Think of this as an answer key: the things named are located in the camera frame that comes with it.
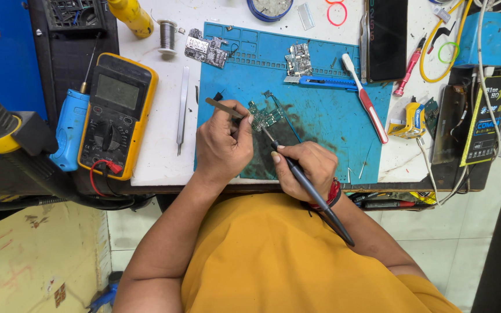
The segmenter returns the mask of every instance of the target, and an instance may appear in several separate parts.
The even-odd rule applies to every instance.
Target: hand
[[[220,101],[245,116],[239,126],[231,114],[215,109],[212,117],[197,130],[197,169],[195,175],[224,188],[251,161],[254,116],[239,101]]]
[[[337,156],[311,141],[294,146],[279,146],[278,153],[272,152],[275,172],[278,175],[283,191],[296,199],[310,203],[316,202],[308,194],[307,190],[301,186],[299,181],[295,179],[282,155],[299,161],[305,176],[320,195],[324,197],[324,200],[327,201],[333,176],[336,173]]]

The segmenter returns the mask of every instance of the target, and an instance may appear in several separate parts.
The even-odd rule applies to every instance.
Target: yellow multimeter
[[[122,167],[109,177],[126,181],[132,176],[159,77],[140,63],[102,53],[94,68],[90,102],[82,131],[79,165],[90,169],[98,160]],[[102,174],[105,162],[94,172]]]

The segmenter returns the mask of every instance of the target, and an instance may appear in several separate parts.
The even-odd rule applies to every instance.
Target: phone screen
[[[370,81],[396,81],[407,67],[407,0],[366,0]]]

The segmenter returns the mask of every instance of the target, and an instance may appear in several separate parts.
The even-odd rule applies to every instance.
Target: green rubber band
[[[440,57],[440,53],[442,52],[442,48],[445,46],[445,45],[454,45],[457,49],[457,52],[455,53],[455,56],[453,59],[449,60],[449,61],[444,61],[442,60],[442,58]],[[453,61],[455,61],[457,59],[459,55],[459,45],[456,44],[455,42],[453,41],[448,41],[446,42],[445,44],[443,44],[441,47],[440,47],[440,50],[438,50],[438,60],[440,60],[442,63],[445,63],[445,64],[449,64],[449,63],[452,63]]]

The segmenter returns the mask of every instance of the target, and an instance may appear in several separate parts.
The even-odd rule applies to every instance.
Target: toothbrush
[[[357,77],[357,74],[355,74],[355,67],[353,66],[353,62],[351,61],[349,54],[347,54],[347,53],[342,54],[341,60],[343,60],[345,68],[349,72],[351,72],[351,75],[353,75],[353,79],[355,80],[355,83],[357,84],[358,99],[361,101],[363,108],[365,108],[366,112],[369,114],[370,120],[372,121],[372,124],[374,125],[374,129],[376,130],[376,133],[378,134],[378,138],[380,139],[380,142],[382,144],[386,144],[388,142],[388,136],[386,135],[386,131],[384,130],[384,126],[382,126],[382,123],[380,122],[380,119],[378,118],[378,114],[376,114],[376,110],[374,110],[374,106],[372,105],[372,101],[370,101],[370,98],[366,94],[365,89],[362,87],[361,82],[359,81],[359,79]]]

